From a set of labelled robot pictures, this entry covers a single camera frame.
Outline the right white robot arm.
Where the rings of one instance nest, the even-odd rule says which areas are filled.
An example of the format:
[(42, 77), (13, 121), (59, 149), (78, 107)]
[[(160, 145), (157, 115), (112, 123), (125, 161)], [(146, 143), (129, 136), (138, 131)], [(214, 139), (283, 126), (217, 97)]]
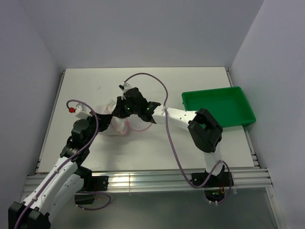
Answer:
[(222, 181), (224, 162), (219, 144), (223, 128), (207, 109), (185, 111), (170, 108), (158, 102), (148, 102), (136, 87), (119, 87), (123, 94), (117, 98), (113, 116), (123, 119), (137, 115), (144, 122), (165, 124), (167, 132), (169, 125), (188, 131), (195, 146), (203, 152), (207, 183), (217, 186)]

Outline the mesh laundry bag pink trim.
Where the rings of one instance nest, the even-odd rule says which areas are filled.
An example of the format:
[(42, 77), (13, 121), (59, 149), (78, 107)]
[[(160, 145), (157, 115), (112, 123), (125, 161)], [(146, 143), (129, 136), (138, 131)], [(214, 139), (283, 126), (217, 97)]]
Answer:
[(102, 136), (126, 136), (130, 132), (144, 132), (152, 126), (152, 123), (145, 123), (140, 120), (139, 124), (136, 124), (134, 120), (130, 118), (117, 118), (112, 117), (108, 128), (99, 132)]

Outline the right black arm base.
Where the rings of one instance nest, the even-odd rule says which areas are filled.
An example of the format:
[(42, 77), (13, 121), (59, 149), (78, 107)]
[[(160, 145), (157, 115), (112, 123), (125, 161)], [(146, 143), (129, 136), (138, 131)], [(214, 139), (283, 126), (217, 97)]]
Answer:
[[(195, 186), (200, 186), (205, 182), (208, 175), (209, 174), (207, 172), (192, 173), (191, 182)], [(217, 176), (211, 175), (202, 188), (208, 203), (218, 205), (229, 196), (233, 190), (233, 187), (234, 181), (232, 173), (222, 171)]]

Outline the green plastic tray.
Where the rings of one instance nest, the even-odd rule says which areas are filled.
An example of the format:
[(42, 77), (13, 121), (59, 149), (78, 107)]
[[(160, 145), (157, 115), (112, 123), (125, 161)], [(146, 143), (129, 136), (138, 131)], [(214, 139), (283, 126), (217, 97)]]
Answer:
[(182, 100), (187, 111), (205, 108), (224, 128), (248, 126), (256, 122), (252, 108), (239, 86), (183, 92)]

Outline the aluminium frame rail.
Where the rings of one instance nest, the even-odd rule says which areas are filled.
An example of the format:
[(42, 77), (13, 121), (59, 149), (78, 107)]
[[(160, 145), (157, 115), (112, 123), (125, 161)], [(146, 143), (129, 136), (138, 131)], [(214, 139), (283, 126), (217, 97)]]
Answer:
[[(266, 168), (234, 169), (231, 172), (233, 174), (234, 188), (265, 188), (273, 186)], [(107, 192), (109, 193), (187, 191), (193, 189), (185, 181), (179, 170), (93, 172), (92, 176), (107, 176)]]

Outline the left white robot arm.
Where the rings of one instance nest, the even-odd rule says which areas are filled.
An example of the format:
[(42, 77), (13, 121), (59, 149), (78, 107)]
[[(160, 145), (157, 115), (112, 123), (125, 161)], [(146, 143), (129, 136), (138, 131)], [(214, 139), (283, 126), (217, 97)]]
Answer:
[(111, 120), (112, 114), (90, 113), (73, 124), (66, 146), (50, 173), (21, 203), (13, 202), (9, 207), (10, 229), (49, 229), (51, 218), (72, 196), (106, 191), (108, 178), (96, 185), (92, 171), (82, 167), (82, 163), (96, 135), (105, 131)]

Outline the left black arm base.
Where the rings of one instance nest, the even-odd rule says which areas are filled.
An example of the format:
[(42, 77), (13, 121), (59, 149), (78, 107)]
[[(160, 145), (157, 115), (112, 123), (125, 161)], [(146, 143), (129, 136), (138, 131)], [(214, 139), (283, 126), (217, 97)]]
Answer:
[(111, 196), (105, 192), (108, 189), (108, 176), (92, 176), (85, 180), (84, 186), (75, 194), (76, 205), (91, 205), (96, 200), (103, 201), (106, 206), (111, 203)]

